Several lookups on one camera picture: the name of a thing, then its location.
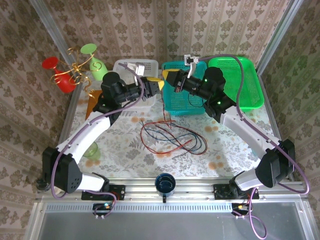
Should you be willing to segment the white plastic basket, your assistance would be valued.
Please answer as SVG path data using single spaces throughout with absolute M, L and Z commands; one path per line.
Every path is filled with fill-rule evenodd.
M 119 64 L 142 64 L 144 65 L 144 76 L 146 77 L 158 77 L 158 69 L 159 63 L 156 60 L 151 59 L 120 59 L 114 63 L 113 72 L 119 74 L 120 78 L 124 80 L 124 82 L 128 84 L 134 84 L 135 79 L 134 75 L 120 66 Z M 128 109 L 128 111 L 136 111 L 136 112 L 149 112 L 151 107 L 156 103 L 156 96 L 146 99 L 145 101 L 141 100 L 135 106 Z

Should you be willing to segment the light green plastic goblet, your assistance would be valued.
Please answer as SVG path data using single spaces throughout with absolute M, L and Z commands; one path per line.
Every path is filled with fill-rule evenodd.
M 96 44 L 88 43 L 81 47 L 80 52 L 84 55 L 90 55 L 89 70 L 96 81 L 102 81 L 104 75 L 108 73 L 108 69 L 103 61 L 96 57 L 96 50 Z

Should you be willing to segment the teal plastic basket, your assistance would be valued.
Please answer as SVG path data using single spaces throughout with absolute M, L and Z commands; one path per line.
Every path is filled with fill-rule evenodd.
M 169 61 L 161 66 L 162 70 L 181 69 L 188 71 L 189 66 L 184 65 L 184 61 Z M 201 61 L 197 64 L 192 76 L 203 79 L 207 64 Z M 192 96 L 189 92 L 174 92 L 174 87 L 165 83 L 163 87 L 164 109 L 172 116 L 202 115 L 205 113 L 203 99 L 198 96 Z

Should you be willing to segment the orange square mat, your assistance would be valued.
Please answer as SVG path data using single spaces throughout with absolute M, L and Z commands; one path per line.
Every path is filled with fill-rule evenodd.
M 102 90 L 93 90 L 89 96 L 87 110 L 85 115 L 85 120 L 88 119 L 89 115 L 93 111 L 93 108 L 98 103 L 99 96 L 101 95 Z

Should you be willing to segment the green plastic basket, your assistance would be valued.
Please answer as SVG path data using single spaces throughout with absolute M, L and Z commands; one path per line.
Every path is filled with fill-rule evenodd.
M 264 96 L 258 79 L 255 66 L 245 57 L 238 57 L 244 71 L 244 82 L 239 95 L 239 107 L 243 112 L 260 108 L 264 104 Z M 236 101 L 241 84 L 241 68 L 238 62 L 231 57 L 217 57 L 209 60 L 209 67 L 217 67 L 225 78 L 224 92 L 233 101 Z

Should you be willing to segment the red plastic goblet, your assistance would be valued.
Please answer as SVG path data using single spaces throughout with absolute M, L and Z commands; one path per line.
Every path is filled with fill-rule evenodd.
M 71 70 L 61 71 L 58 70 L 59 60 L 56 56 L 51 56 L 46 58 L 42 62 L 42 67 L 46 70 L 53 70 L 54 74 L 51 76 L 50 80 L 54 81 L 54 83 L 58 86 L 58 88 L 63 93 L 71 93 L 76 88 L 75 80 L 73 79 L 73 75 L 70 75 Z

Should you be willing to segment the green transparent cup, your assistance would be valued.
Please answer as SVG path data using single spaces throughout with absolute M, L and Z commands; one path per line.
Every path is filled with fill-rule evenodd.
M 94 141 L 89 147 L 88 149 L 84 152 L 83 156 L 85 158 L 88 158 L 92 161 L 97 161 L 100 159 L 101 157 L 101 152 L 100 149 L 98 147 L 98 144 Z

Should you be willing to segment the floral tablecloth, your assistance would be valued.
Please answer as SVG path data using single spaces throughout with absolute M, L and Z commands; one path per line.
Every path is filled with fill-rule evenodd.
M 160 95 L 156 95 L 156 102 L 148 112 L 124 111 L 96 140 L 100 159 L 83 157 L 80 170 L 108 178 L 152 178 L 161 173 L 230 178 L 260 163 L 240 137 L 206 114 L 172 117 L 175 126 L 167 135 L 195 148 L 196 153 L 177 149 L 163 137 L 167 126 L 153 125 L 169 118 L 163 112 Z

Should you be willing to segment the dark blue mug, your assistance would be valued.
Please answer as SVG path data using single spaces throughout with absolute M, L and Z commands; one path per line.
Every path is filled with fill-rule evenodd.
M 155 188 L 162 202 L 167 203 L 167 198 L 174 194 L 176 188 L 176 180 L 169 173 L 161 173 L 155 178 Z

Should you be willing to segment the left small controller board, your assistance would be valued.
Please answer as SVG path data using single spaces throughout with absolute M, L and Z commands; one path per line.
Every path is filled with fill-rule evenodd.
M 95 203 L 92 207 L 93 215 L 95 219 L 104 220 L 113 209 L 113 205 L 111 203 Z

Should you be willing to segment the small controller board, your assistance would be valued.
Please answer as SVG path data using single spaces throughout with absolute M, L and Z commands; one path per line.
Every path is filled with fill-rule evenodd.
M 232 203 L 231 204 L 232 211 L 231 214 L 234 215 L 237 219 L 245 219 L 249 216 L 249 212 L 253 210 L 253 207 L 249 209 L 248 204 L 241 204 L 241 203 Z
M 95 203 L 92 207 L 93 215 L 95 219 L 104 220 L 113 209 L 113 205 L 111 203 Z

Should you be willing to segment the right small controller board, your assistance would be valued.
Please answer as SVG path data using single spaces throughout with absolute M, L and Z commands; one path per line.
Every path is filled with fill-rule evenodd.
M 253 207 L 249 209 L 248 204 L 241 204 L 241 203 L 232 203 L 231 204 L 232 211 L 231 214 L 234 215 L 237 219 L 245 219 L 249 216 L 249 212 L 253 210 Z

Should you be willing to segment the aluminium frame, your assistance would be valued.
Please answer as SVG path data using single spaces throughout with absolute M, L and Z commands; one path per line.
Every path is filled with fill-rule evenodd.
M 235 224 L 226 224 L 224 219 L 249 221 L 248 215 L 232 213 L 232 204 L 241 205 L 244 198 L 217 199 L 216 187 L 227 187 L 229 180 L 225 177 L 176 177 L 175 189 L 170 196 L 161 196 L 156 191 L 153 177 L 111 177 L 112 187 L 125 186 L 119 194 L 119 200 L 114 205 L 116 214 L 160 214 L 189 216 L 186 226 L 179 225 L 167 232 L 168 236 L 190 233 L 192 226 L 203 229 L 205 223 L 200 215 L 211 214 L 217 225 L 217 233 L 223 239 L 240 239 L 244 232 Z M 254 200 L 256 206 L 264 205 L 261 217 L 258 218 L 258 229 L 266 230 L 267 240 L 285 240 L 290 234 L 297 232 L 291 240 L 320 240 L 320 231 L 311 210 L 311 205 L 305 195 L 301 194 L 303 183 L 290 181 L 290 191 L 280 185 L 273 188 L 259 186 Z M 94 205 L 102 205 L 110 191 L 80 189 L 69 194 L 63 200 L 49 197 L 41 193 L 39 202 L 34 206 L 31 225 L 27 230 L 27 239 L 39 239 L 48 228 L 45 215 L 48 213 L 84 213 L 91 212 Z

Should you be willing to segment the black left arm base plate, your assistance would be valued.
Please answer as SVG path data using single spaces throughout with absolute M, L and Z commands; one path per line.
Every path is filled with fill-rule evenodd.
M 125 185 L 118 185 L 118 184 L 110 184 L 108 188 L 108 192 L 112 193 L 116 196 L 117 200 L 124 200 L 125 193 L 126 193 L 126 186 Z M 102 194 L 92 194 L 88 192 L 82 192 L 81 200 L 83 201 L 112 201 L 113 197 L 110 195 L 102 195 Z

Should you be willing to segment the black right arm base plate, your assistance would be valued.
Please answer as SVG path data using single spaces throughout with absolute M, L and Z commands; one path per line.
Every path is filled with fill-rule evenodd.
M 253 188 L 241 190 L 231 184 L 214 184 L 213 193 L 215 200 L 248 200 Z

